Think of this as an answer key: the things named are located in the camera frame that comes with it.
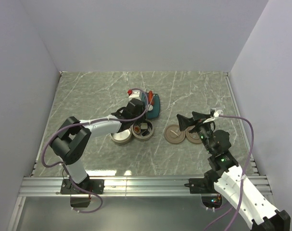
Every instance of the white wall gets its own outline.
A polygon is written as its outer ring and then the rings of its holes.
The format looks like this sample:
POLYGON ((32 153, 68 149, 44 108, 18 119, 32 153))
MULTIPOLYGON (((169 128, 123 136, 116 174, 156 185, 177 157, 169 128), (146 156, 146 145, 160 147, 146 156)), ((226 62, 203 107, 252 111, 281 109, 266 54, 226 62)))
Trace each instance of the white wall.
POLYGON ((59 72, 17 0, 0 0, 0 231, 29 175, 59 72))
POLYGON ((230 71, 267 0, 21 0, 63 71, 230 71))
POLYGON ((269 1, 232 68, 231 83, 241 114, 255 129, 258 169, 292 219, 292 0, 269 1))

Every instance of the gray wall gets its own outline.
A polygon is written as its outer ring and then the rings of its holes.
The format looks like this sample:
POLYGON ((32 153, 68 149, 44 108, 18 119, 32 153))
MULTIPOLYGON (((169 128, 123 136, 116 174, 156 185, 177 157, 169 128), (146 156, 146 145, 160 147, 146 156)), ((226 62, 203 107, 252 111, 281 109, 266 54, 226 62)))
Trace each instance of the gray wall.
POLYGON ((230 71, 267 0, 21 0, 62 71, 230 71))
POLYGON ((231 83, 241 114, 255 129, 258 169, 267 174, 277 206, 292 218, 292 0, 269 1, 231 83))
POLYGON ((0 0, 0 231, 32 170, 59 72, 17 0, 0 0))

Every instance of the green marble surface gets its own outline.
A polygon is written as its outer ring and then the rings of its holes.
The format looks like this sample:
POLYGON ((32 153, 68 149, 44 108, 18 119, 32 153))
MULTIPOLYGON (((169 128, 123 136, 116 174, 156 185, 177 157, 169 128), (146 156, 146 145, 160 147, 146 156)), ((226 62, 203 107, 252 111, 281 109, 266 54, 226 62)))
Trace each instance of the green marble surface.
MULTIPOLYGON (((192 111, 209 113, 210 107, 223 107, 225 115, 236 111, 222 72, 64 72, 58 86, 44 142, 69 116, 96 119, 127 104, 127 90, 139 87, 158 93, 160 116, 153 120, 154 136, 148 141, 133 139, 118 146, 109 135, 90 140, 81 160, 90 175, 150 176, 203 174, 210 169, 202 144, 185 140, 172 145, 164 139, 164 129, 177 123, 176 114, 191 117, 192 111)), ((239 122, 219 119, 217 129, 230 133, 231 153, 244 166, 247 148, 239 122)), ((59 161, 51 148, 46 162, 59 161)), ((253 173, 249 165, 247 174, 253 173)), ((46 169, 39 161, 35 176, 61 176, 62 168, 46 169)))

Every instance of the round container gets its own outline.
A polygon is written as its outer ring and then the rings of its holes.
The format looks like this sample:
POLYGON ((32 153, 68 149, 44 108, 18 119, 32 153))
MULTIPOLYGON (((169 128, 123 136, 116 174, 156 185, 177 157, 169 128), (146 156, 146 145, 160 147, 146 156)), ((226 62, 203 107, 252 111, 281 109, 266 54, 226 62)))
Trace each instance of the round container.
POLYGON ((132 132, 131 129, 127 129, 119 133, 112 133, 110 136, 116 144, 123 145, 129 143, 132 138, 132 132))
POLYGON ((149 120, 146 120, 145 123, 147 123, 148 125, 148 128, 147 129, 141 129, 140 133, 137 134, 134 130, 133 130, 133 127, 135 127, 136 125, 139 125, 140 124, 137 124, 137 123, 134 123, 132 126, 131 126, 131 129, 132 129, 132 133, 133 133, 133 136, 139 140, 139 141, 147 141, 148 139, 150 139, 152 136, 153 136, 153 132, 154 132, 154 127, 153 127, 153 124, 149 121, 149 120))
POLYGON ((178 124, 172 124, 165 128, 164 137, 171 144, 179 144, 185 139, 185 132, 180 131, 178 124))
POLYGON ((194 128, 195 126, 190 126, 185 130, 185 135, 186 138, 188 139, 189 142, 193 144, 200 144, 202 143, 202 140, 199 138, 199 135, 197 132, 190 133, 190 131, 194 128))

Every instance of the metal frame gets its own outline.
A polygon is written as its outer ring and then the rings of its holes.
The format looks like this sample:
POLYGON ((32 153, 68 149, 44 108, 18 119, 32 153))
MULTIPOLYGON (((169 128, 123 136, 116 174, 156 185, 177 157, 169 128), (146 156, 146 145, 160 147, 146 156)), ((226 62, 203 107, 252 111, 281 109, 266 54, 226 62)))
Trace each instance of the metal frame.
MULTIPOLYGON (((231 94, 231 99, 236 111, 236 115, 240 116, 237 103, 234 98, 234 94, 230 85, 228 73, 225 74, 226 83, 231 94)), ((17 229, 19 219, 24 207, 26 197, 69 197, 70 195, 61 195, 60 188, 62 186, 62 177, 32 177, 36 170, 36 165, 39 160, 40 150, 43 145, 44 136, 48 122, 42 137, 38 155, 34 164, 33 171, 30 177, 24 177, 18 198, 15 203, 15 207, 9 222, 8 230, 15 231, 17 229)), ((250 144, 248 142, 243 122, 239 120, 240 127, 244 136, 245 144, 249 150, 250 144)), ((253 185, 260 191, 260 193, 267 198, 272 204, 274 199, 270 185, 266 176, 260 176, 254 158, 251 158, 251 164, 254 170, 254 174, 248 176, 253 185)), ((90 177, 91 179, 104 179, 105 188, 101 196, 200 196, 200 194, 190 194, 189 188, 184 184, 188 182, 189 178, 203 178, 203 175, 183 175, 183 176, 153 176, 153 177, 90 177)), ((86 194, 74 195, 74 196, 88 196, 86 194)))

